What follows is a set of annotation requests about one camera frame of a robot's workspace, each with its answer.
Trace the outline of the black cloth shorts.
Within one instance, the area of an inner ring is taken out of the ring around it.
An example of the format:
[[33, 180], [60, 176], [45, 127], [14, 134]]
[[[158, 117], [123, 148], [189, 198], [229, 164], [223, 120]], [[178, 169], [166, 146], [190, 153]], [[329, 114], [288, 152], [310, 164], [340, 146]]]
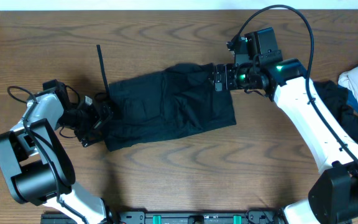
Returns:
[[179, 63], [109, 84], [113, 117], [102, 128], [109, 151], [179, 139], [236, 124], [232, 97], [209, 81], [214, 65]]

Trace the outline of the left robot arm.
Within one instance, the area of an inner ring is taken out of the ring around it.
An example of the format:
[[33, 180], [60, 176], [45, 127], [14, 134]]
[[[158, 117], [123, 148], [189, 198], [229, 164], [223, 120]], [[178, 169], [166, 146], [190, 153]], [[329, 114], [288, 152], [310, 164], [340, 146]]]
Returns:
[[56, 130], [72, 129], [83, 147], [102, 140], [101, 127], [112, 118], [106, 106], [97, 109], [86, 96], [72, 103], [69, 86], [50, 80], [24, 101], [20, 121], [0, 134], [0, 169], [13, 199], [56, 209], [41, 223], [118, 223], [114, 211], [77, 181], [70, 158]]

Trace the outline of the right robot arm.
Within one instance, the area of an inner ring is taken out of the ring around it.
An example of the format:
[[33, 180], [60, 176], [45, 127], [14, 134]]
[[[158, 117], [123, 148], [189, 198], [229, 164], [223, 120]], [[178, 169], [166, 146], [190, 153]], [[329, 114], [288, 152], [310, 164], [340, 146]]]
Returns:
[[284, 223], [347, 223], [358, 217], [358, 143], [318, 96], [297, 59], [215, 66], [216, 91], [265, 92], [295, 125], [320, 174], [308, 197], [285, 206]]

